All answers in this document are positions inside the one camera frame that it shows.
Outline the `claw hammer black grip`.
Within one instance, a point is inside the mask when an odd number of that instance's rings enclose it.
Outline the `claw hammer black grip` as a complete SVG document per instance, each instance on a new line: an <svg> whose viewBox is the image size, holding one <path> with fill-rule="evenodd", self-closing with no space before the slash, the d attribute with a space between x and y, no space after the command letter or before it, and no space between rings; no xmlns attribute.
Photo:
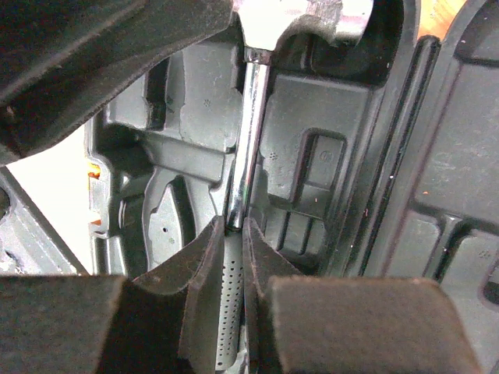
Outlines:
<svg viewBox="0 0 499 374"><path fill-rule="evenodd" d="M217 373L237 373L244 354L239 348L243 296L242 226L253 189L258 146L267 102L273 54L288 37L308 33L329 44L356 44L373 10L372 1L235 1L244 42L246 73L242 118L225 208L225 248L221 276L221 311Z"/></svg>

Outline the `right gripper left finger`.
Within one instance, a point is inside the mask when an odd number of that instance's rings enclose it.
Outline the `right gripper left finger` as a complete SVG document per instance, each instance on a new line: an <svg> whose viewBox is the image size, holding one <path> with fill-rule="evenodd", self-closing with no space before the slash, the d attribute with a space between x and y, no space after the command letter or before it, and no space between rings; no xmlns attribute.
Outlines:
<svg viewBox="0 0 499 374"><path fill-rule="evenodd" d="M212 373L224 259L214 217L155 269L1 279L4 373Z"/></svg>

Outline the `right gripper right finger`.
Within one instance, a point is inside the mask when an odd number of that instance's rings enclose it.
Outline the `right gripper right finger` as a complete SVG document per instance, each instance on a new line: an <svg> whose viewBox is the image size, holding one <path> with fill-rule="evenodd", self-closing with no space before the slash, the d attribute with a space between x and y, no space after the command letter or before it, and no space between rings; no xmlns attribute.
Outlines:
<svg viewBox="0 0 499 374"><path fill-rule="evenodd" d="M242 230L251 373L478 373L451 299L426 278L301 274L247 218Z"/></svg>

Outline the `black plastic tool case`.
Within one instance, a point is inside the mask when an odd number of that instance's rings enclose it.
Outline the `black plastic tool case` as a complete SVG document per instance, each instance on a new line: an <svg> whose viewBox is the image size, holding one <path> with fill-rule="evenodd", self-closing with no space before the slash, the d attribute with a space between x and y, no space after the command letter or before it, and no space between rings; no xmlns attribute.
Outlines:
<svg viewBox="0 0 499 374"><path fill-rule="evenodd" d="M498 370L498 4L443 38L376 1L362 40L296 35L271 66L250 213L308 275L429 277ZM238 23L166 58L85 126L95 273L138 277L227 208L245 75Z"/></svg>

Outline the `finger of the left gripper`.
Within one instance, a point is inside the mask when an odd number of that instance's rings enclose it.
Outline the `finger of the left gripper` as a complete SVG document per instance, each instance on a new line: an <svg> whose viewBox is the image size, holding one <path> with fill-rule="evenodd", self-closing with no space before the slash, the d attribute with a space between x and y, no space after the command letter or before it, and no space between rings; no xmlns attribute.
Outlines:
<svg viewBox="0 0 499 374"><path fill-rule="evenodd" d="M225 30L230 1L4 1L1 162L62 141L136 78Z"/></svg>

